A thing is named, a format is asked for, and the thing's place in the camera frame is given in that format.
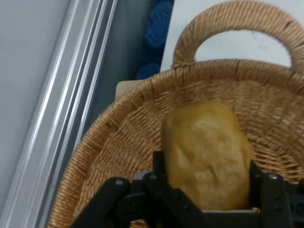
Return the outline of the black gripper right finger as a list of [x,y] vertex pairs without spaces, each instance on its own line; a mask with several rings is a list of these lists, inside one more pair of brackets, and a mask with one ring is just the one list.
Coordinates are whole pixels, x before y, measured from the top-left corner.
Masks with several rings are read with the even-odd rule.
[[304,180],[292,184],[278,173],[250,163],[250,204],[259,209],[260,228],[304,226]]

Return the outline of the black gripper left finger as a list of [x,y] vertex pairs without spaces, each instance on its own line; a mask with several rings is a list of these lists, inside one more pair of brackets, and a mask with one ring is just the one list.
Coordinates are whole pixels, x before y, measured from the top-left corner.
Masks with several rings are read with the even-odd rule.
[[200,210],[166,180],[164,153],[153,153],[152,171],[139,180],[108,178],[72,223],[73,228],[128,228],[144,220],[150,228],[198,227]]

